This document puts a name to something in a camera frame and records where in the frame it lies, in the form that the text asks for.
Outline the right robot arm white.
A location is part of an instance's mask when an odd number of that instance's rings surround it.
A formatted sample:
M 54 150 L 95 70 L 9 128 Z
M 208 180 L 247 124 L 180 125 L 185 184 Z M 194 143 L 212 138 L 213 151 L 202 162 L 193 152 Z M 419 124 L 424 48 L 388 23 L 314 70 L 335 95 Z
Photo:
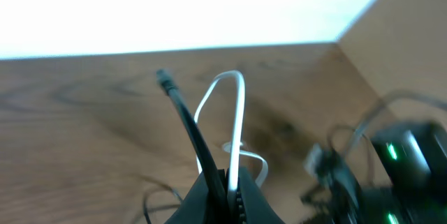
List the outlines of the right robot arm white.
M 314 145 L 305 169 L 317 185 L 301 200 L 316 208 L 307 223 L 442 224 L 446 222 L 446 129 L 404 121 L 371 140 L 391 180 L 361 186 L 342 155 Z

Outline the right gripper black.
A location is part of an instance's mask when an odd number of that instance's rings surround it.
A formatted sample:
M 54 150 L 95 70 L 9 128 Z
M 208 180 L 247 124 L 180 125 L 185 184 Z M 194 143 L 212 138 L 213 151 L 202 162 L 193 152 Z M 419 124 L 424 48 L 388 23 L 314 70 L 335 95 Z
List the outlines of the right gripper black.
M 304 193 L 303 204 L 315 208 L 314 216 L 302 224 L 356 224 L 369 223 L 358 180 L 335 150 L 328 150 L 328 172 L 317 177 L 317 184 Z

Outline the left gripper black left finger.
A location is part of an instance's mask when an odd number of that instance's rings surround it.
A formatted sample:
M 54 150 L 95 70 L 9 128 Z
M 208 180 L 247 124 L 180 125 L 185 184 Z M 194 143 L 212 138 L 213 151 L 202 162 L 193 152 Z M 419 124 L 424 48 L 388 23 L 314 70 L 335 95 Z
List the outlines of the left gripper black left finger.
M 213 201 L 205 176 L 200 173 L 180 207 L 165 224 L 227 223 L 227 213 Z

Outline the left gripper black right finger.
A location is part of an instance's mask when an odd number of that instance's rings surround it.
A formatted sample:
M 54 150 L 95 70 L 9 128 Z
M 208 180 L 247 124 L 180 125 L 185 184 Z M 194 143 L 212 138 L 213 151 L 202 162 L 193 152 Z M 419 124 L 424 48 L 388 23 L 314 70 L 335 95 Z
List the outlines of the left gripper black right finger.
M 231 223 L 234 224 L 284 224 L 263 196 L 252 179 L 248 169 L 241 167 L 238 174 L 237 190 Z

